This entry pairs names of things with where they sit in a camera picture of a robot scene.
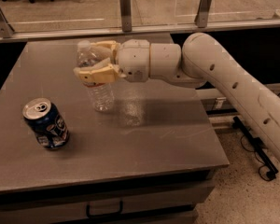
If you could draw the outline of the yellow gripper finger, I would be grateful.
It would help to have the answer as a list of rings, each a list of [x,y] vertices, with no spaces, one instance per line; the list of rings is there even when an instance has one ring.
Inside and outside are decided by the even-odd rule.
[[[116,62],[119,46],[115,40],[106,40],[106,41],[99,41],[99,42],[91,42],[91,46],[94,49],[99,50],[105,57],[109,57],[112,63]]]
[[[109,58],[106,58],[94,66],[76,67],[75,76],[88,86],[112,83],[119,78],[126,78],[122,69],[117,64],[112,64]]]

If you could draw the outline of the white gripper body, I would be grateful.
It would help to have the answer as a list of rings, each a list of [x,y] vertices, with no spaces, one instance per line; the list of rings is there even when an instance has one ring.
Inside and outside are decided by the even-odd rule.
[[[119,46],[117,63],[129,82],[146,82],[150,63],[150,43],[131,39]]]

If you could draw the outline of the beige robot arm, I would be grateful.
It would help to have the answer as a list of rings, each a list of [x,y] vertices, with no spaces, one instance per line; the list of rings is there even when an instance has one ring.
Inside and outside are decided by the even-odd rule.
[[[75,76],[88,87],[160,79],[197,88],[209,82],[242,115],[280,162],[280,97],[251,76],[212,36],[190,35],[182,46],[131,39],[77,44]]]

